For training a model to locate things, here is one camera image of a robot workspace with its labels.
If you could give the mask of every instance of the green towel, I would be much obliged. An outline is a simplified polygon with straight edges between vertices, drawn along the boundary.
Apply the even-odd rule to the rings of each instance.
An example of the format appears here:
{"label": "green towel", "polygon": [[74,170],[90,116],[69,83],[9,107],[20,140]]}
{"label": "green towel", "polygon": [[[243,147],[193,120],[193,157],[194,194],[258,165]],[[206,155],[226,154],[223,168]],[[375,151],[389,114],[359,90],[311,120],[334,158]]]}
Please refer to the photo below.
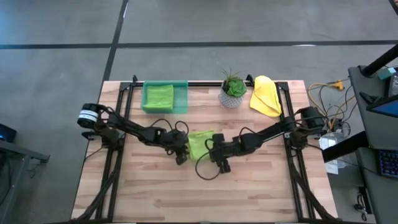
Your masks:
{"label": "green towel", "polygon": [[162,109],[172,110],[174,105],[174,89],[173,85],[164,86],[148,86],[147,88],[147,104],[145,109]]}
{"label": "green towel", "polygon": [[[213,137],[214,131],[197,131],[188,134],[188,150],[190,159],[197,161],[204,153],[209,150],[205,146],[206,139]],[[213,141],[207,141],[208,147],[213,147]]]}

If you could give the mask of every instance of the black pole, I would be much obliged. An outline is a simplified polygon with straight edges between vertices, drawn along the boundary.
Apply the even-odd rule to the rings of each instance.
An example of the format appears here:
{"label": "black pole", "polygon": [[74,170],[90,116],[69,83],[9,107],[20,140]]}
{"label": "black pole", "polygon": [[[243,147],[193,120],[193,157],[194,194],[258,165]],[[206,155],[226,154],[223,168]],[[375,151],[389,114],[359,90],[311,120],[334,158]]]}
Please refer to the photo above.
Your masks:
{"label": "black pole", "polygon": [[380,70],[383,66],[390,63],[392,60],[398,57],[398,44],[395,45],[393,48],[388,50],[370,65],[366,66],[362,69],[362,75],[365,77],[370,77],[371,75],[375,74],[378,70]]}

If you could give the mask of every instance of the butcher block tabletop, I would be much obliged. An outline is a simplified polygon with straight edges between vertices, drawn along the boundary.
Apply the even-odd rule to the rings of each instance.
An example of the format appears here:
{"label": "butcher block tabletop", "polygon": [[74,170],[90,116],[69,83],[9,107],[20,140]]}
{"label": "butcher block tabletop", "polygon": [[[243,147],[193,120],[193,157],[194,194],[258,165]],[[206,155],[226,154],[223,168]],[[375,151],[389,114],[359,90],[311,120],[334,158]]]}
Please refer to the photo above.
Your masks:
{"label": "butcher block tabletop", "polygon": [[[286,82],[289,84],[294,111],[309,106],[304,81]],[[120,82],[104,82],[99,104],[115,108],[119,85]],[[244,126],[260,131],[279,121],[249,107],[251,87],[248,87],[242,105],[235,109],[220,106],[220,89],[189,87],[188,113],[154,115],[141,110],[142,88],[134,87],[129,119],[142,126],[150,126],[159,118],[169,120],[172,125],[181,120],[188,124],[190,132],[213,130],[223,133],[226,141],[231,141]],[[124,111],[126,98],[121,111]],[[170,129],[163,121],[156,126]],[[100,147],[100,140],[91,141],[87,155]],[[84,163],[72,218],[81,215],[98,193],[106,151],[100,150]],[[327,211],[337,217],[322,152],[308,147],[303,150],[303,157],[312,192]],[[136,137],[127,134],[113,221],[297,221],[282,136],[265,142],[255,153],[231,157],[228,161],[230,173],[220,174],[214,180],[202,180],[195,173],[193,161],[188,160],[178,166],[175,155],[168,156],[159,147],[145,146]],[[210,161],[203,161],[198,170],[210,177],[216,173],[217,166]],[[109,198],[110,190],[105,198],[104,216],[108,211]],[[300,198],[304,214],[307,214],[302,191]]]}

